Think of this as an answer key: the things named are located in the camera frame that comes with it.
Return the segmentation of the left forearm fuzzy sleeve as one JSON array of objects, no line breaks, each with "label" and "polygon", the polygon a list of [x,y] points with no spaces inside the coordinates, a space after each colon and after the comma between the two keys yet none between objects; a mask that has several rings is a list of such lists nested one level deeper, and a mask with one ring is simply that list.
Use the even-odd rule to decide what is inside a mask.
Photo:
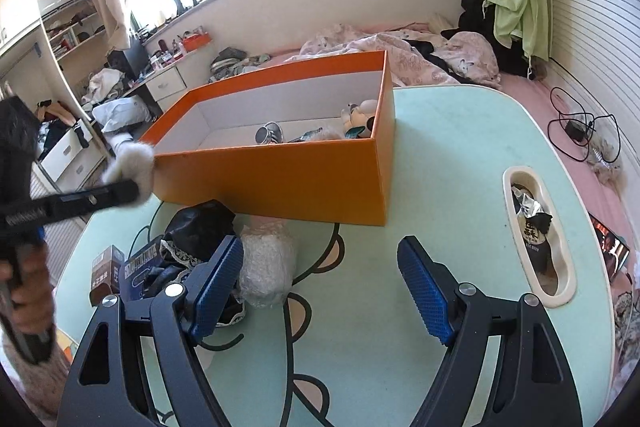
[{"label": "left forearm fuzzy sleeve", "polygon": [[[104,172],[100,186],[124,180],[136,182],[140,196],[137,202],[126,206],[137,206],[151,196],[153,171],[152,147],[143,143],[126,143],[120,147],[115,160]],[[21,196],[2,206],[29,199],[32,198]],[[22,283],[22,255],[18,248],[46,243],[41,234],[42,228],[15,236],[1,235],[1,301],[6,303],[11,291]],[[44,426],[48,421],[56,421],[70,363],[56,343],[54,320],[44,333],[26,335],[1,314],[1,328],[2,349],[18,375],[14,381],[6,373],[1,374],[1,424]]]}]

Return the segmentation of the left hand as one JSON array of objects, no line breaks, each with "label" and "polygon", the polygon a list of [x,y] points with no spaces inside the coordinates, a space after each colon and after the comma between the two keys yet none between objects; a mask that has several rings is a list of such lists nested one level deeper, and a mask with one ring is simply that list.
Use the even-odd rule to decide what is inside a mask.
[{"label": "left hand", "polygon": [[11,291],[5,303],[1,301],[1,314],[11,320],[14,327],[26,335],[44,333],[54,320],[54,300],[47,267],[48,245],[23,245],[22,283]]}]

